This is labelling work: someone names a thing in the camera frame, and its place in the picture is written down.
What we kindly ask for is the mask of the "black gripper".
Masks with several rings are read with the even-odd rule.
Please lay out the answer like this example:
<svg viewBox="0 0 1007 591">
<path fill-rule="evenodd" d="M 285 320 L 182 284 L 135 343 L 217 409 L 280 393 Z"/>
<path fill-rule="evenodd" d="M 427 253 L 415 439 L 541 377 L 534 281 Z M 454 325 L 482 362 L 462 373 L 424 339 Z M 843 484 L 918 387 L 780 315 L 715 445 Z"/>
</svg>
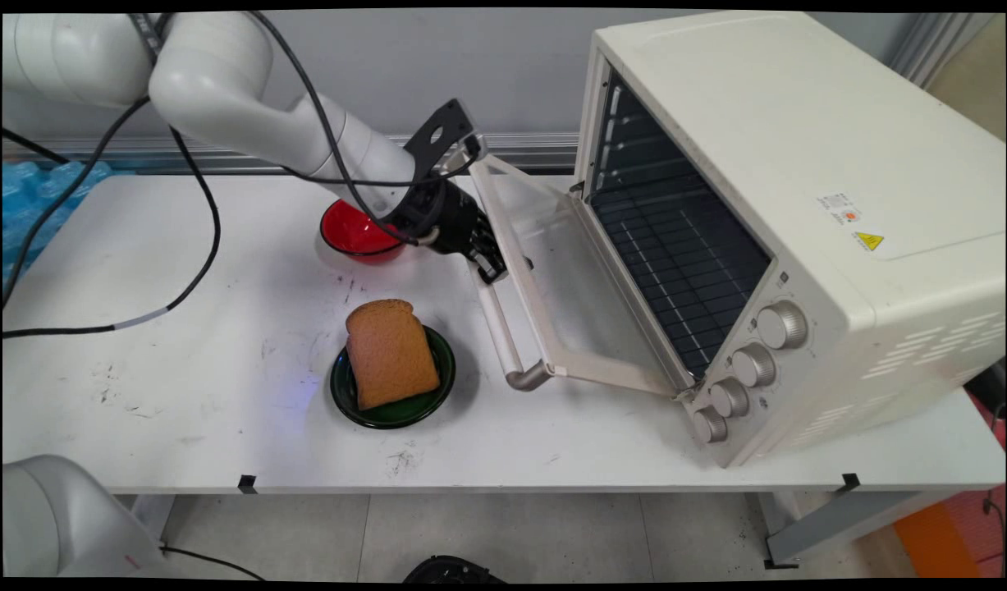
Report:
<svg viewBox="0 0 1007 591">
<path fill-rule="evenodd" d="M 477 274 L 491 286 L 507 276 L 503 255 L 487 217 L 467 194 L 450 180 L 435 180 L 410 187 L 405 197 L 387 216 L 401 235 L 414 239 L 437 229 L 429 248 L 439 254 L 473 255 Z"/>
</svg>

